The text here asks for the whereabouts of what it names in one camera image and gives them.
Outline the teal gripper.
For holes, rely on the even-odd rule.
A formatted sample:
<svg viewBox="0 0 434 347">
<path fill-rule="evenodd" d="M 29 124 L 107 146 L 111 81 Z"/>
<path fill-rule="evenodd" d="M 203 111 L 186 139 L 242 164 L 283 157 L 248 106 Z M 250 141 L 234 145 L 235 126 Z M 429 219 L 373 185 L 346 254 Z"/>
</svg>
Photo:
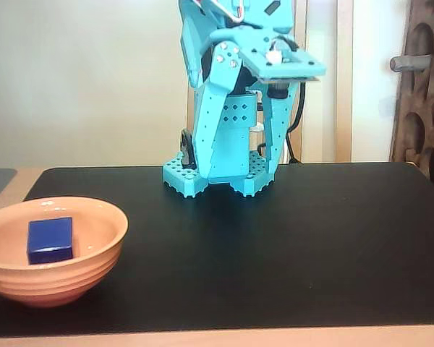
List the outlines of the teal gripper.
<svg viewBox="0 0 434 347">
<path fill-rule="evenodd" d="M 204 179 L 233 179 L 244 174 L 240 159 L 229 160 L 221 154 L 218 163 L 213 162 L 216 134 L 228 95 L 234 90 L 242 67 L 237 44 L 243 47 L 259 47 L 262 42 L 283 40 L 292 51 L 299 46 L 289 34 L 270 29 L 235 27 L 217 29 L 205 39 L 205 50 L 214 43 L 208 78 L 198 90 L 197 114 L 192 144 L 199 174 Z M 267 172 L 274 174 L 284 147 L 286 131 L 290 125 L 297 83 L 290 83 L 287 98 L 270 98 L 267 86 L 263 93 L 263 117 L 265 132 L 265 158 Z"/>
</svg>

